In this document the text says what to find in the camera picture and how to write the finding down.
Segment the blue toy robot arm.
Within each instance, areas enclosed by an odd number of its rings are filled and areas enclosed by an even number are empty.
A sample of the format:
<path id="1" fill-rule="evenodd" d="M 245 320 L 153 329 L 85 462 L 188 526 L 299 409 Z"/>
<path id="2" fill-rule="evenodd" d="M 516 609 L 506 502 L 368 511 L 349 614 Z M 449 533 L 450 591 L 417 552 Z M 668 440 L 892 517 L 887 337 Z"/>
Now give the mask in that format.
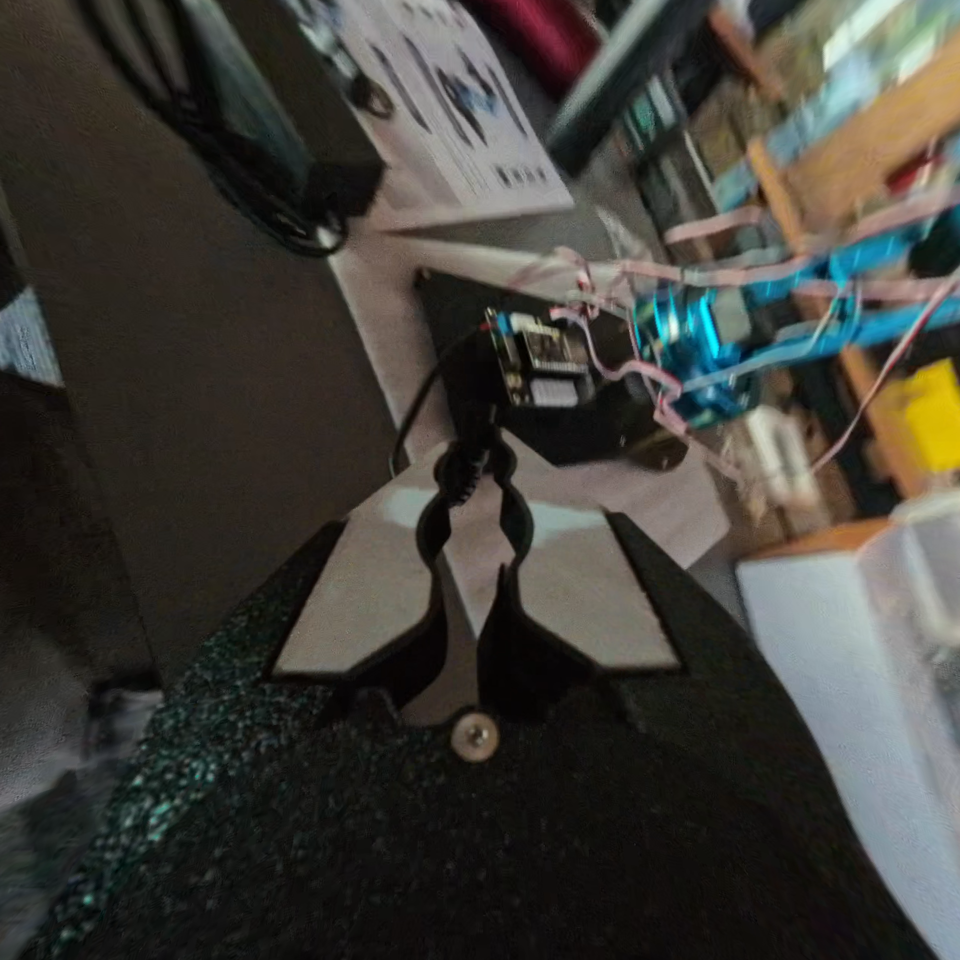
<path id="1" fill-rule="evenodd" d="M 849 442 L 916 341 L 958 327 L 958 266 L 926 279 L 871 279 L 930 240 L 941 221 L 958 222 L 958 182 L 914 191 L 864 219 L 844 246 L 791 260 L 734 267 L 672 268 L 636 261 L 632 280 L 657 280 L 629 305 L 596 295 L 582 268 L 564 304 L 539 313 L 504 310 L 506 291 L 484 317 L 437 348 L 437 362 L 419 387 L 390 452 L 391 476 L 414 422 L 438 379 L 461 375 L 459 479 L 464 502 L 489 455 L 492 424 L 524 414 L 535 424 L 588 414 L 600 384 L 639 383 L 654 420 L 679 442 L 691 430 L 725 424 L 760 405 L 771 371 L 824 361 L 851 350 L 891 350 L 856 413 L 813 466 L 818 471 Z"/>

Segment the yellow bin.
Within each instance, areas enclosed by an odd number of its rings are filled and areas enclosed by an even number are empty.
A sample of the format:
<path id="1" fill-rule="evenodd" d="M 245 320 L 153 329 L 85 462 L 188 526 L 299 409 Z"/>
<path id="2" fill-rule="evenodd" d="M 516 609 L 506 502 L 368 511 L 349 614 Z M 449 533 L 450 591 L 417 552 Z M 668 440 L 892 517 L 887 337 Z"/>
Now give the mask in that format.
<path id="1" fill-rule="evenodd" d="M 884 385 L 873 406 L 884 411 L 926 474 L 958 474 L 959 383 L 942 359 Z"/>

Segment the wood-edged desk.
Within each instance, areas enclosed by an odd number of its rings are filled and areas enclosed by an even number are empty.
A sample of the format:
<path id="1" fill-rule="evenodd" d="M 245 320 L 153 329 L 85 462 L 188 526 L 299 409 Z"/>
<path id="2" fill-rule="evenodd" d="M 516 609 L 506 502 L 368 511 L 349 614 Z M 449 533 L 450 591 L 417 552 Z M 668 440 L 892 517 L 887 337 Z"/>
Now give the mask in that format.
<path id="1" fill-rule="evenodd" d="M 889 179 L 931 144 L 958 130 L 959 34 L 947 40 L 899 85 L 847 119 L 789 166 L 774 160 L 762 139 L 747 156 L 766 207 L 793 253 L 814 241 L 865 224 L 864 210 L 886 197 Z M 864 350 L 844 348 L 839 362 L 857 402 L 870 401 L 860 418 L 870 428 L 882 465 L 904 499 L 923 494 L 929 474 L 879 368 Z"/>

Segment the black power adapter with cable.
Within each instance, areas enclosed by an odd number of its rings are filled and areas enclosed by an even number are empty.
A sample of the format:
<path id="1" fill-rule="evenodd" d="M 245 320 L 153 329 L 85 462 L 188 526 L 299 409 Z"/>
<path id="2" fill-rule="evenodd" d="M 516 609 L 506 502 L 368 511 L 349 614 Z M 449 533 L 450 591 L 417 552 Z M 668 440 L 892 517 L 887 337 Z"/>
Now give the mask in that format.
<path id="1" fill-rule="evenodd" d="M 339 2 L 73 2 L 128 89 L 235 210 L 303 258 L 336 255 L 386 165 L 394 118 L 343 40 Z"/>

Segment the grey desk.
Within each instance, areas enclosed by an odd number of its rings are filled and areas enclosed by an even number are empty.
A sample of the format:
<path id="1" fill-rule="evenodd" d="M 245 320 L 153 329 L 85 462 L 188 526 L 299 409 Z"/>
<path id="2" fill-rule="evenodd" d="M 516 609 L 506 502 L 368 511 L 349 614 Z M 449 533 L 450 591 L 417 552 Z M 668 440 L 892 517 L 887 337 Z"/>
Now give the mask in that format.
<path id="1" fill-rule="evenodd" d="M 2 196 L 166 687 L 388 477 L 434 363 L 404 238 L 296 256 L 216 191 L 72 2 L 2 2 Z"/>

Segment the dark grey cylinder bottle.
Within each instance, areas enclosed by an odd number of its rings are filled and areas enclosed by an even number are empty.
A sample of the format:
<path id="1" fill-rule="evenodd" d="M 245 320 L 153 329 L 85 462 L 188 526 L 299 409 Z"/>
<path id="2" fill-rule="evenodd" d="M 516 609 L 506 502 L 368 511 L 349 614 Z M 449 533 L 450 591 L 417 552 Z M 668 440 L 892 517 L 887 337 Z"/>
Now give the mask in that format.
<path id="1" fill-rule="evenodd" d="M 559 105 L 546 135 L 550 158 L 577 179 L 612 126 L 704 25 L 713 1 L 634 1 Z"/>

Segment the cardboard box with foam insert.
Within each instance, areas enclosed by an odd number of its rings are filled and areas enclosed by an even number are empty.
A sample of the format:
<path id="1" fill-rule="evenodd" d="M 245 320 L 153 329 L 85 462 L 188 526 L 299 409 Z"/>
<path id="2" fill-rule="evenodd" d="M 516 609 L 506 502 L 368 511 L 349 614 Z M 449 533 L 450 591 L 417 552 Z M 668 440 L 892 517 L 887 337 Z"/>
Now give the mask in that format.
<path id="1" fill-rule="evenodd" d="M 939 958 L 959 957 L 958 497 L 930 492 L 737 569 L 757 646 Z"/>

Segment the white foam sheet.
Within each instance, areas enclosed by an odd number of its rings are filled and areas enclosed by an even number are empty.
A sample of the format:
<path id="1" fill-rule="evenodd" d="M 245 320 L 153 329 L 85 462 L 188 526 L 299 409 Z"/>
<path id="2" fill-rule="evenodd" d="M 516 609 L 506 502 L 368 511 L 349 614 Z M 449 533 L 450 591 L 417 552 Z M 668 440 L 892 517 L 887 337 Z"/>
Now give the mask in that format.
<path id="1" fill-rule="evenodd" d="M 400 426 L 436 363 L 426 319 L 414 293 L 415 272 L 441 273 L 530 293 L 563 298 L 574 278 L 572 255 L 456 243 L 358 230 L 331 268 L 383 392 L 390 418 Z M 697 451 L 678 467 L 653 473 L 629 462 L 561 468 L 550 477 L 563 495 L 586 495 L 627 515 L 683 569 L 689 569 L 730 529 L 714 480 Z M 495 517 L 499 490 L 485 479 L 467 504 L 454 510 L 453 534 L 444 548 L 448 590 L 456 596 L 455 634 L 478 638 L 495 598 L 499 566 L 510 550 Z"/>

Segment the red cylinder bottle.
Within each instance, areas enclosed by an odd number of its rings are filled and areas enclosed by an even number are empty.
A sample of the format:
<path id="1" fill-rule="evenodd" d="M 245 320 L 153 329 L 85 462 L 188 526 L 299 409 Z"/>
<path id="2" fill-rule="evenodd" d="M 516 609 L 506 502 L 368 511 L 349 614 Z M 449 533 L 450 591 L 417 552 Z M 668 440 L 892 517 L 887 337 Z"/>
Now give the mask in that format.
<path id="1" fill-rule="evenodd" d="M 602 46 L 601 34 L 576 2 L 470 1 L 474 16 L 491 28 L 544 89 L 566 95 Z"/>

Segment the printed instruction booklet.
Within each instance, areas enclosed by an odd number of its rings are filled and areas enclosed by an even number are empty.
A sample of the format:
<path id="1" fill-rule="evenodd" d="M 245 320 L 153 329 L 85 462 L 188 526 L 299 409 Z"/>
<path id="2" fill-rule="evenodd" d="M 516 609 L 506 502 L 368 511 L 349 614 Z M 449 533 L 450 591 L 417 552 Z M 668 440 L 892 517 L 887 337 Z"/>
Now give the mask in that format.
<path id="1" fill-rule="evenodd" d="M 372 226 L 405 233 L 573 208 L 498 56 L 458 2 L 289 2 L 386 171 Z"/>

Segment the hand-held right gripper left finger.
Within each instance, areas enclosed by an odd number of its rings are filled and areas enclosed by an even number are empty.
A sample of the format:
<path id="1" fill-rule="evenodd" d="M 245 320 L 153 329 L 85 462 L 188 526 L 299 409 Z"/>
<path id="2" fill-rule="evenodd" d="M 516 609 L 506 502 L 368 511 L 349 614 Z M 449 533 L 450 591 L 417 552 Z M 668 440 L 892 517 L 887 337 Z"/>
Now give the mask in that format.
<path id="1" fill-rule="evenodd" d="M 342 523 L 271 667 L 309 681 L 432 681 L 445 665 L 446 615 L 438 558 L 450 506 L 435 446 Z"/>

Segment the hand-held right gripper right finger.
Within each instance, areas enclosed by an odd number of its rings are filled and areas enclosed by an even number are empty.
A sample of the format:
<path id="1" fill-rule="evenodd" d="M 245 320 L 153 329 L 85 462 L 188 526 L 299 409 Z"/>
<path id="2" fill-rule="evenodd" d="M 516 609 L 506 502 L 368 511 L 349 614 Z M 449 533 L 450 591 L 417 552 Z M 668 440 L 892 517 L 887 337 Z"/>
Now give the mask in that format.
<path id="1" fill-rule="evenodd" d="M 497 432 L 489 462 L 512 556 L 478 640 L 480 705 L 546 716 L 574 690 L 679 672 L 620 518 L 508 431 Z"/>

